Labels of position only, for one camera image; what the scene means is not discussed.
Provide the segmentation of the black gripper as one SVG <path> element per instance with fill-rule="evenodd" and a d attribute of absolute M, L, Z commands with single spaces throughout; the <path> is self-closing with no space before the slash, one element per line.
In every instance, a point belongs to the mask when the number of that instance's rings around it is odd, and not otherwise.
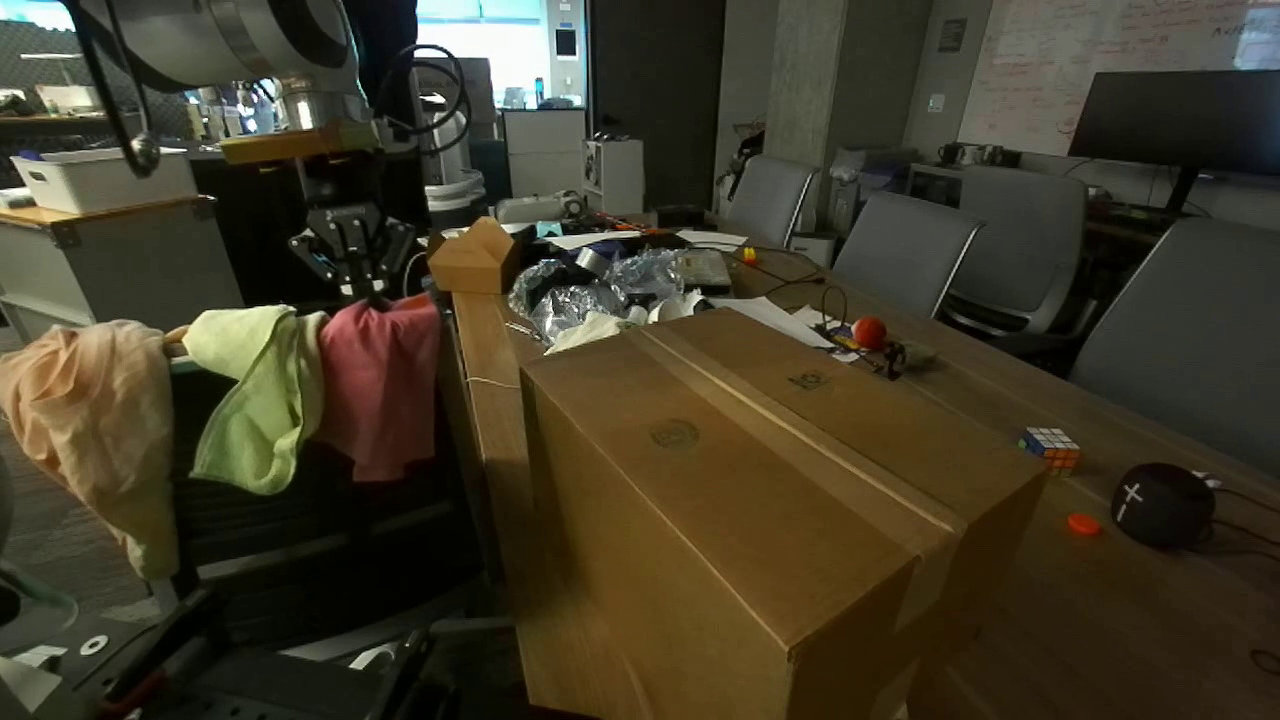
<path fill-rule="evenodd" d="M 348 302 L 389 298 L 416 252 L 416 228 L 376 205 L 337 205 L 313 209 L 290 249 Z"/>

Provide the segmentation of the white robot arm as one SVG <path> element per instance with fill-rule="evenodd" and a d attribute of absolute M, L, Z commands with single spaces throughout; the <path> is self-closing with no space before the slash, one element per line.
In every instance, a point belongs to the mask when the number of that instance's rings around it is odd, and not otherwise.
<path fill-rule="evenodd" d="M 416 0 L 59 0 L 137 175 L 159 167 L 152 93 L 276 80 L 282 128 L 221 144 L 295 172 L 294 256 L 339 298 L 392 298 L 430 219 L 409 68 Z"/>

